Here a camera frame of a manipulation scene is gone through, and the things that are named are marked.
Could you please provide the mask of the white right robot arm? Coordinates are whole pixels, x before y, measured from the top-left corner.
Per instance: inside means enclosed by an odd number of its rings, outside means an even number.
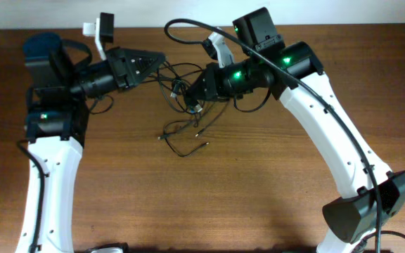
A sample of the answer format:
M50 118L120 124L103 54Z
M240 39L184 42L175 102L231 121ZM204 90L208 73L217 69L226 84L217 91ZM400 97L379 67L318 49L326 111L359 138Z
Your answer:
M329 229L317 251L364 251L404 205L405 171L392 171L373 152L333 93L321 61L303 41L286 46L266 8L234 20L233 26L247 59L209 64L185 93L185 103L198 112L204 101L267 89L307 132L340 195L322 209Z

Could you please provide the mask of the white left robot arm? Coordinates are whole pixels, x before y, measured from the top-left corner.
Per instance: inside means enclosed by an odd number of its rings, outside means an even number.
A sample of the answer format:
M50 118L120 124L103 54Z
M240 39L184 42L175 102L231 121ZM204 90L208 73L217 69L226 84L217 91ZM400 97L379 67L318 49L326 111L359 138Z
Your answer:
M33 84L27 90L25 139L17 147L30 161L25 214L17 252L72 252L75 179L92 108L112 91L137 87L165 62L160 52L115 47L92 63L73 63L66 49L87 45L47 32L23 45Z

